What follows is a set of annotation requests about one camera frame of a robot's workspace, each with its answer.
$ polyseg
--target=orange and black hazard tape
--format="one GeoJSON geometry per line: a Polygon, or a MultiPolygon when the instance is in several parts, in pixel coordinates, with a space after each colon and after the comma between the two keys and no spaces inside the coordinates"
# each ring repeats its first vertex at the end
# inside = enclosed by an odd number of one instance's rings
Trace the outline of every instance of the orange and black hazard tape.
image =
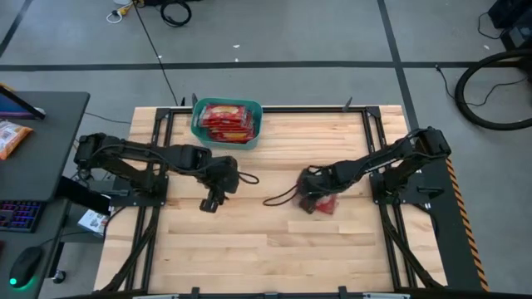
{"type": "Polygon", "coordinates": [[[466,206],[464,205],[464,199],[462,198],[462,194],[460,193],[460,189],[458,188],[458,180],[456,179],[455,169],[452,167],[451,159],[447,159],[446,162],[447,162],[447,170],[449,171],[449,176],[451,177],[452,188],[455,191],[456,202],[458,203],[458,207],[460,208],[462,222],[464,223],[465,234],[467,234],[467,238],[469,239],[468,240],[469,246],[471,248],[471,253],[473,254],[473,260],[475,261],[476,270],[479,274],[480,285],[485,291],[489,292],[490,287],[488,287],[488,281],[485,278],[484,269],[482,268],[482,262],[480,261],[480,257],[479,257],[479,251],[478,251],[478,248],[476,247],[475,238],[473,238],[471,224],[469,223],[469,219],[467,218],[467,212],[466,212],[466,206]]]}

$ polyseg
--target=laptop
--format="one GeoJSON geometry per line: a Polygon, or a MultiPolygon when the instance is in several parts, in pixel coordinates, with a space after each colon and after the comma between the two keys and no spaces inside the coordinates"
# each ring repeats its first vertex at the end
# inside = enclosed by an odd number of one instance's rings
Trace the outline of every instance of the laptop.
{"type": "Polygon", "coordinates": [[[0,119],[44,120],[43,109],[33,107],[7,88],[0,86],[0,119]]]}

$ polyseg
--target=black metal frame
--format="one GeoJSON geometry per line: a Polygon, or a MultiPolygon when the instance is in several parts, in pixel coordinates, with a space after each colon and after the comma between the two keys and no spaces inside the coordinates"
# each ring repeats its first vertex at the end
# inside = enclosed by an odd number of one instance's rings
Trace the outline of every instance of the black metal frame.
{"type": "MultiPolygon", "coordinates": [[[[359,113],[362,117],[362,123],[364,126],[364,132],[366,134],[366,142],[367,142],[367,149],[369,153],[372,153],[375,151],[375,145],[373,141],[372,136],[372,130],[370,125],[370,118],[373,117],[377,126],[377,137],[379,140],[379,145],[382,147],[387,144],[386,137],[384,135],[384,128],[382,124],[381,119],[381,112],[378,106],[266,106],[263,108],[264,113],[359,113]]],[[[157,145],[159,142],[159,134],[160,134],[160,127],[162,126],[162,120],[166,119],[166,130],[165,130],[165,138],[163,141],[163,146],[170,146],[170,140],[172,136],[172,126],[174,124],[174,118],[175,115],[183,115],[183,114],[191,114],[192,108],[191,107],[179,107],[179,108],[158,108],[155,113],[155,123],[151,138],[151,144],[152,146],[157,145]]],[[[149,169],[153,169],[153,164],[148,164],[147,166],[149,169]]],[[[162,164],[161,170],[166,171],[168,169],[168,165],[162,164]]],[[[387,206],[384,203],[378,204],[379,212],[381,214],[381,221],[383,226],[385,225],[386,221],[390,221],[388,212],[387,212],[387,206]]],[[[396,226],[397,231],[399,235],[401,236],[401,240],[403,241],[404,246],[401,246],[404,248],[406,246],[406,249],[408,248],[408,241],[406,239],[406,230],[405,225],[402,218],[401,208],[399,205],[393,205],[394,215],[396,219],[396,226]]],[[[139,208],[139,213],[137,216],[137,221],[135,225],[135,234],[133,237],[133,244],[132,249],[137,245],[139,242],[140,236],[143,231],[144,221],[145,221],[145,207],[139,208]]],[[[155,218],[156,222],[159,221],[159,215],[160,215],[160,207],[153,207],[152,210],[152,218],[155,218]]],[[[153,236],[153,238],[148,242],[147,250],[146,250],[146,257],[145,257],[145,264],[142,272],[142,283],[140,286],[141,290],[148,290],[148,287],[150,285],[150,273],[151,273],[151,265],[153,263],[153,254],[155,249],[155,238],[156,234],[153,236]]],[[[395,254],[394,249],[394,242],[391,238],[391,236],[386,233],[386,229],[384,230],[384,238],[386,242],[386,248],[387,248],[387,257],[388,262],[390,266],[390,273],[392,276],[392,283],[395,290],[401,288],[401,280],[399,278],[399,271],[397,266],[397,258],[395,254]]],[[[408,284],[409,287],[416,287],[416,276],[414,274],[413,268],[411,264],[406,260],[405,257],[405,265],[406,265],[406,275],[408,278],[408,284]]],[[[135,280],[135,267],[133,267],[128,274],[126,278],[126,285],[125,289],[127,291],[132,290],[133,284],[135,280]]],[[[197,297],[199,293],[198,288],[193,288],[195,292],[190,293],[190,297],[197,297]]],[[[339,292],[341,295],[340,297],[361,297],[361,293],[347,293],[347,291],[339,292]]],[[[338,298],[339,293],[310,293],[310,294],[283,294],[283,297],[286,297],[289,295],[290,297],[298,298],[298,297],[315,297],[315,298],[338,298]]],[[[210,296],[213,297],[250,297],[253,294],[211,294],[210,296]]],[[[269,294],[272,298],[277,297],[277,294],[269,294]]],[[[264,297],[264,294],[257,294],[257,297],[264,297]]]]}

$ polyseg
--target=computer mouse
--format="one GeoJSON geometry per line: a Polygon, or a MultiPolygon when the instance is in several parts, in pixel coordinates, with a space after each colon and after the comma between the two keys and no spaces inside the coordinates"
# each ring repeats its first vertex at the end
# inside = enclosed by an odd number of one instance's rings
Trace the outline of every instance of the computer mouse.
{"type": "Polygon", "coordinates": [[[9,272],[9,284],[12,287],[24,287],[32,279],[39,261],[41,261],[42,249],[30,247],[17,257],[17,260],[9,272]]]}

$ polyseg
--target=desk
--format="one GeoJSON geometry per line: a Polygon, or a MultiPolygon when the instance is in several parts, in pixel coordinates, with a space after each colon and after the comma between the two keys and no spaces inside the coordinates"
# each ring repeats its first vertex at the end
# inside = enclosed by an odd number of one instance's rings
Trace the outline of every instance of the desk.
{"type": "MultiPolygon", "coordinates": [[[[407,133],[400,106],[380,106],[380,111],[388,143],[407,133]]],[[[154,118],[155,108],[135,109],[130,140],[150,142],[154,118]]],[[[172,132],[171,144],[200,144],[190,133],[189,115],[177,115],[172,132]]],[[[261,204],[293,186],[301,169],[310,164],[368,154],[365,138],[362,117],[353,114],[265,114],[256,149],[213,149],[214,156],[233,155],[241,171],[261,179],[259,185],[241,184],[215,214],[198,209],[207,194],[202,185],[169,173],[149,293],[190,293],[191,287],[200,287],[202,293],[337,292],[338,286],[350,292],[391,291],[382,224],[367,178],[339,195],[333,216],[308,215],[291,204],[261,204]]],[[[411,206],[401,209],[412,251],[438,282],[446,284],[430,217],[411,206]]],[[[129,255],[136,215],[137,208],[127,208],[108,228],[95,289],[105,286],[129,255]]],[[[396,254],[406,285],[401,254],[396,254]]],[[[140,285],[142,261],[137,264],[135,287],[140,285]]]]}
{"type": "MultiPolygon", "coordinates": [[[[0,199],[47,201],[54,198],[81,118],[89,101],[86,92],[18,92],[28,103],[43,108],[45,120],[14,120],[34,131],[5,161],[0,161],[0,199]]],[[[5,247],[0,255],[0,293],[3,297],[38,297],[42,282],[52,267],[58,237],[70,204],[66,199],[49,202],[35,233],[0,232],[5,247]],[[36,275],[27,288],[8,284],[9,270],[26,248],[48,239],[36,275]]]]}

